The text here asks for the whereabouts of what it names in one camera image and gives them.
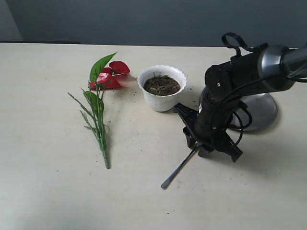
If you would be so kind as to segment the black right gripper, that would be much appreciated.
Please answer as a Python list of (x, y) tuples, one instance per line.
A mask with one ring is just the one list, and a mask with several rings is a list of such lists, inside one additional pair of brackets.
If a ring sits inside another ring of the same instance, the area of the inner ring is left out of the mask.
[(236, 162), (242, 155), (233, 140), (226, 133), (232, 113), (237, 109), (241, 96), (231, 95), (222, 104), (214, 99), (207, 89), (203, 90), (202, 101), (198, 111), (181, 103), (173, 107), (173, 113), (178, 114), (185, 124), (183, 132), (187, 146), (199, 143), (209, 152), (216, 150), (231, 157)]

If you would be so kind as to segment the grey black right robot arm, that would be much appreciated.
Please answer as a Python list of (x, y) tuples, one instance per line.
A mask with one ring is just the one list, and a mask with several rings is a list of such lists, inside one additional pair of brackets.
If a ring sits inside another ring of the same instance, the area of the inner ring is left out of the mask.
[(305, 82), (307, 75), (302, 68), (306, 65), (306, 47), (290, 49), (267, 44), (251, 49), (244, 56), (238, 51), (230, 61), (212, 65), (205, 73), (199, 108), (194, 110), (181, 103), (173, 108), (185, 124), (187, 146), (191, 149), (200, 145), (208, 152), (223, 152), (236, 161), (242, 151), (226, 130), (243, 132), (253, 122), (242, 97), (283, 92), (295, 82)]

